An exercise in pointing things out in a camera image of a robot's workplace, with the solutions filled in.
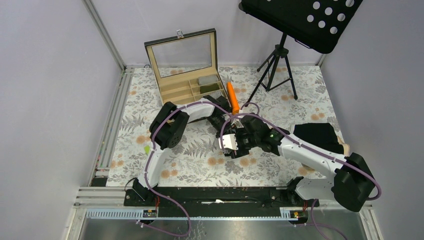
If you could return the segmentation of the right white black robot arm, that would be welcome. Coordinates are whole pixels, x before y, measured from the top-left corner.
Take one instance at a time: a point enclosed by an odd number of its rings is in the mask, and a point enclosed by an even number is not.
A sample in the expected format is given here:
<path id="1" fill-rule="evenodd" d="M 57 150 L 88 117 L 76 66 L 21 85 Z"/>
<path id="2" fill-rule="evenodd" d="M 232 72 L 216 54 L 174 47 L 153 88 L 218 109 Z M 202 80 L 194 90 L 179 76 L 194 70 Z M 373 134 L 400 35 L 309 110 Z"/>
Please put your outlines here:
<path id="1" fill-rule="evenodd" d="M 241 128 L 225 137 L 231 139 L 232 157 L 245 155 L 253 148 L 296 160 L 325 176 L 322 179 L 297 177 L 289 182 L 287 201 L 293 206 L 305 200 L 331 200 L 352 212 L 359 212 L 366 201 L 378 199 L 381 188 L 364 158 L 345 156 L 305 141 L 280 127 L 269 127 L 259 116 L 247 114 Z"/>

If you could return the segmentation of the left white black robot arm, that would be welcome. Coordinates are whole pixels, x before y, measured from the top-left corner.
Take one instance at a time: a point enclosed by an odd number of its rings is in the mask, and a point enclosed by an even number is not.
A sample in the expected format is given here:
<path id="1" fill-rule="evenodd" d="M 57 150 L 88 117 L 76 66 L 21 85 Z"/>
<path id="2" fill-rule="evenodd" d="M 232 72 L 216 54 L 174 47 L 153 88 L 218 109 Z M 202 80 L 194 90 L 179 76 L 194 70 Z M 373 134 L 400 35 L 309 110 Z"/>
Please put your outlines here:
<path id="1" fill-rule="evenodd" d="M 218 131 L 224 126 L 224 116 L 230 116 L 232 108 L 224 96 L 213 98 L 205 95 L 201 99 L 175 105 L 166 102 L 149 127 L 151 147 L 144 170 L 133 181 L 132 190 L 136 199 L 144 206 L 152 204 L 165 159 L 180 141 L 188 123 L 207 119 Z"/>

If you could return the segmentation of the grey striped underwear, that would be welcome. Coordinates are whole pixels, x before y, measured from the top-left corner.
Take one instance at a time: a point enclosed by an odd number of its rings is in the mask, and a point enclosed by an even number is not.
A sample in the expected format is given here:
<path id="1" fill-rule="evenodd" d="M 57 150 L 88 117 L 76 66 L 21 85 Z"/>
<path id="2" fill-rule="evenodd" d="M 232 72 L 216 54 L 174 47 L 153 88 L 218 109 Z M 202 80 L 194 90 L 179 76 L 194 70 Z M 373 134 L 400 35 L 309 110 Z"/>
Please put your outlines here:
<path id="1" fill-rule="evenodd" d="M 209 96 L 211 96 L 214 99 L 218 99 L 219 97 L 222 97 L 222 92 L 221 91 L 215 91 L 209 94 Z"/>

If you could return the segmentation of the black underwear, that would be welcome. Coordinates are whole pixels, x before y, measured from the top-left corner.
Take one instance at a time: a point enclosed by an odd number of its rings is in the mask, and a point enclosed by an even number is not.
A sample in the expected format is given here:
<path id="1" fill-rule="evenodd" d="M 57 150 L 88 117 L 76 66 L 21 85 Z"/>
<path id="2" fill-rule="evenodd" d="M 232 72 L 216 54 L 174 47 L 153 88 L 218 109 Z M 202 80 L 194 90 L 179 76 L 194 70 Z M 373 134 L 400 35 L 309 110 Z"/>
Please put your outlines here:
<path id="1" fill-rule="evenodd" d="M 239 150 L 228 150 L 224 153 L 224 156 L 230 157 L 231 159 L 237 159 L 243 156 L 243 152 Z"/>

